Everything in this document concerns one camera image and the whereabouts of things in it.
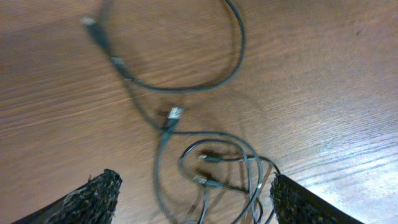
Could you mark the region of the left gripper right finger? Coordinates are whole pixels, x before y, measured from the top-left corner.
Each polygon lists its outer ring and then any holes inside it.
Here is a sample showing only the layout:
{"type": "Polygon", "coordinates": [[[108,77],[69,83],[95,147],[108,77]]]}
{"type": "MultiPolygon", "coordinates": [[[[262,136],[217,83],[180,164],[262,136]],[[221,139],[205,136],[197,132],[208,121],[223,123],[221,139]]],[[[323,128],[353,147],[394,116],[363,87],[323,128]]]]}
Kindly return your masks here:
{"type": "Polygon", "coordinates": [[[286,175],[276,175],[270,196],[280,224],[363,224],[286,175]]]}

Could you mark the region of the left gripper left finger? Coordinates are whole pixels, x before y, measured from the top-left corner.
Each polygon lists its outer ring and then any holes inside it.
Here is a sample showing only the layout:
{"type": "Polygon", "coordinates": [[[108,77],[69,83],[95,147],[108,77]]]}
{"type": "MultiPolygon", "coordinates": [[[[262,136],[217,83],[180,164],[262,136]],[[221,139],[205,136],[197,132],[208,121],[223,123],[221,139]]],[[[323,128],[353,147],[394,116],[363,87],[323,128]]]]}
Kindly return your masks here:
{"type": "Polygon", "coordinates": [[[81,187],[12,224],[110,224],[122,182],[117,172],[105,169],[81,187]]]}

